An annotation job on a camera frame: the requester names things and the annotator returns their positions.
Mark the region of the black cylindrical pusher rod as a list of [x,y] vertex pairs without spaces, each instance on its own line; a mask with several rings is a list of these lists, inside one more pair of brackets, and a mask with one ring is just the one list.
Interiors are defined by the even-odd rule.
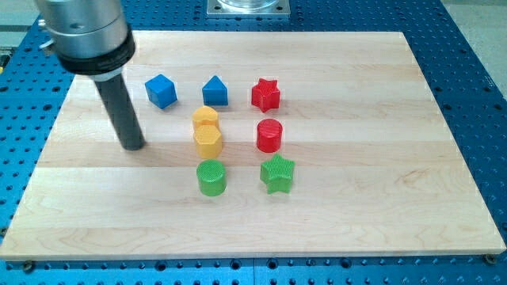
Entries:
[[145,140],[123,76],[118,74],[107,81],[94,83],[120,145],[125,150],[143,148]]

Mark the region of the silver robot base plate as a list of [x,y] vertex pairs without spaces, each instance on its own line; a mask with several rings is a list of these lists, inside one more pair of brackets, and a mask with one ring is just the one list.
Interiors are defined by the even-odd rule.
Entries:
[[206,0],[207,15],[225,16],[265,16],[289,15],[289,0]]

